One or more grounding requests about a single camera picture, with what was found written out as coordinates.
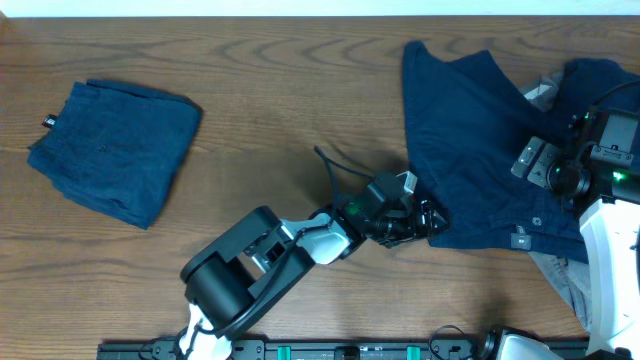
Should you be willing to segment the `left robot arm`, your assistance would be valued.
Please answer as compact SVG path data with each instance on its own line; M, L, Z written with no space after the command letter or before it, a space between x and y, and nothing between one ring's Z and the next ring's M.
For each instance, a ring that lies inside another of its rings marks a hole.
M393 248L432 237L447 211L413 196L339 199L291 221L261 206L197 253L181 270L190 318L177 347L184 359L225 359L246 333L314 267L352 255L365 241Z

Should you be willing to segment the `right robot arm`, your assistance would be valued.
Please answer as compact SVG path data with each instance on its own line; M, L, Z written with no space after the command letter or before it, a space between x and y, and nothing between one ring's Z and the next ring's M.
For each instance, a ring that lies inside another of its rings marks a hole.
M576 125L575 144L530 139L511 172L573 207L584 239L592 290L587 342L544 341L498 328L479 359L636 359L639 356L639 176L632 145L639 116L591 107Z

